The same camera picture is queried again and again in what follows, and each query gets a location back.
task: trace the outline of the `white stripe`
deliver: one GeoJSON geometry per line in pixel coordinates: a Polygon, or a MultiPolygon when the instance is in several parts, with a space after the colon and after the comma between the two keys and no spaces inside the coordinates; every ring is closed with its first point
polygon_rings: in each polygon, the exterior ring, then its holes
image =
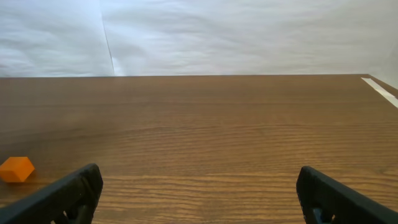
{"type": "Polygon", "coordinates": [[[369,84],[371,87],[374,88],[378,93],[380,93],[382,96],[385,97],[386,100],[388,100],[390,103],[392,103],[396,108],[398,108],[398,100],[394,95],[391,93],[387,92],[383,87],[381,87],[379,84],[374,82],[371,78],[362,78],[367,84],[369,84]]]}

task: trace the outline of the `black object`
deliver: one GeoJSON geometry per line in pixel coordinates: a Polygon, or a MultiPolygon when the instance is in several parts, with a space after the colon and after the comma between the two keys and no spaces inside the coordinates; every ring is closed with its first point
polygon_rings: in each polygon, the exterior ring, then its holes
{"type": "Polygon", "coordinates": [[[398,213],[361,195],[311,167],[303,167],[296,183],[307,224],[398,223],[398,213]]]}
{"type": "Polygon", "coordinates": [[[90,224],[102,191],[96,164],[87,165],[33,195],[0,208],[0,224],[90,224]]]}
{"type": "MultiPolygon", "coordinates": [[[[90,224],[102,186],[98,166],[87,165],[30,197],[0,208],[0,224],[90,224]]],[[[398,213],[311,167],[301,169],[297,195],[307,224],[398,223],[398,213]]]]}

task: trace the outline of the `orange cube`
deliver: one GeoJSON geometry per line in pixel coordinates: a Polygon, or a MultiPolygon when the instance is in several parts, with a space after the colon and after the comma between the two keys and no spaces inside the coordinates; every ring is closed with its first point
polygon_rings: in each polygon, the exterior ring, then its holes
{"type": "Polygon", "coordinates": [[[33,170],[28,157],[10,157],[0,166],[0,177],[5,182],[24,182],[33,170]]]}

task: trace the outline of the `white backdrop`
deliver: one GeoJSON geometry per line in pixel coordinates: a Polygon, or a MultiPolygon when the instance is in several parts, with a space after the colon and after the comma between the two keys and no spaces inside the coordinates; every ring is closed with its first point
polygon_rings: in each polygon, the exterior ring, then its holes
{"type": "Polygon", "coordinates": [[[0,76],[396,80],[397,9],[396,0],[3,0],[0,76]]]}

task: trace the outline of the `wood grain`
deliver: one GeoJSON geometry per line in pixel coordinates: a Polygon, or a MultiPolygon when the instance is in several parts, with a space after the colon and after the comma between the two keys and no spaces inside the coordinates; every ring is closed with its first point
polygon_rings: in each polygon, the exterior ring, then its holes
{"type": "Polygon", "coordinates": [[[0,79],[0,206],[95,162],[93,223],[304,223],[310,165],[398,211],[398,110],[367,75],[0,79]]]}

